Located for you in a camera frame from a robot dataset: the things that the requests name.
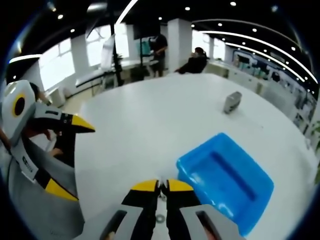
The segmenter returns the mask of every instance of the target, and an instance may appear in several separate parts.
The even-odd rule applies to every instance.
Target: blue plastic container
[[[274,183],[230,137],[219,133],[180,157],[178,179],[238,225],[245,237],[264,212]]]

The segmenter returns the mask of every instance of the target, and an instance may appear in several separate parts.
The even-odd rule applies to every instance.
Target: black circle logo
[[[14,114],[16,116],[19,116],[24,111],[25,103],[26,103],[26,101],[25,101],[25,99],[23,97],[20,97],[16,101],[16,104],[14,106]]]

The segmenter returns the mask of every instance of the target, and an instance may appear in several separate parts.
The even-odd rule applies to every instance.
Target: small gray box
[[[242,94],[238,91],[227,96],[224,102],[223,111],[226,114],[230,114],[231,112],[233,112],[239,106],[241,102],[241,97],[242,97]]]

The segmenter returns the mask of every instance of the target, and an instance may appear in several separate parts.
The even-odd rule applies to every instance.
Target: round white table
[[[223,113],[239,91],[239,108]],[[264,169],[274,191],[248,240],[285,239],[310,201],[317,159],[297,127],[269,102],[213,74],[172,75],[128,84],[85,102],[95,133],[78,134],[75,177],[85,220],[121,203],[130,188],[176,178],[176,161],[224,132]]]

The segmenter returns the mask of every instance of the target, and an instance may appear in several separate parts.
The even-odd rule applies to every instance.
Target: window
[[[209,54],[210,50],[210,37],[208,34],[201,33],[196,30],[192,30],[192,51],[195,51],[196,47],[202,48],[206,54]]]
[[[70,38],[46,51],[39,59],[40,76],[44,90],[48,90],[75,73]]]
[[[226,58],[226,44],[224,41],[215,38],[213,40],[213,59],[221,59],[222,61]]]
[[[114,26],[116,52],[122,58],[129,57],[127,26],[124,23]],[[95,28],[86,39],[86,51],[90,66],[101,64],[103,44],[111,36],[110,25]]]

